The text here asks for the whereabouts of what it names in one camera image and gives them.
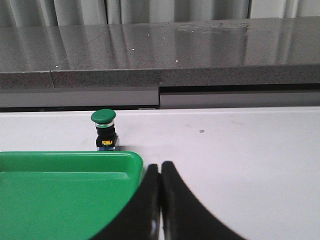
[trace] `white curtain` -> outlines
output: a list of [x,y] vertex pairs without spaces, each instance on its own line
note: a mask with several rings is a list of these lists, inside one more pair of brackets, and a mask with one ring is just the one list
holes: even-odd
[[249,0],[0,0],[0,27],[247,18]]
[[320,0],[251,0],[250,18],[320,16]]

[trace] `speckled stone surface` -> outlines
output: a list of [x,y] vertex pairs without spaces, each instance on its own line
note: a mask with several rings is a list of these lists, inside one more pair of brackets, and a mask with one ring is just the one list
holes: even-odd
[[320,17],[0,28],[0,36],[3,89],[320,83]]
[[0,93],[10,89],[52,89],[49,71],[0,73]]

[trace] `white table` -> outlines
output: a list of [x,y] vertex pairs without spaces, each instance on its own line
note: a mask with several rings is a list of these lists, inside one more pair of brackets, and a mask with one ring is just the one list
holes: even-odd
[[[116,113],[122,150],[145,166],[173,161],[208,210],[243,237],[319,239],[320,107]],[[95,151],[91,114],[0,113],[0,151]]]

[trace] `granite countertop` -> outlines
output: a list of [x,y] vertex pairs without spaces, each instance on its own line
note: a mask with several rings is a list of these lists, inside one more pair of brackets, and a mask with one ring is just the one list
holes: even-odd
[[0,28],[0,90],[320,83],[320,17]]

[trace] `green tray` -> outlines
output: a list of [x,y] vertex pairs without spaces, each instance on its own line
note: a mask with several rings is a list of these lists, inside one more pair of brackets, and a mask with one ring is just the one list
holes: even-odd
[[142,168],[125,151],[0,152],[0,239],[89,239],[130,200]]

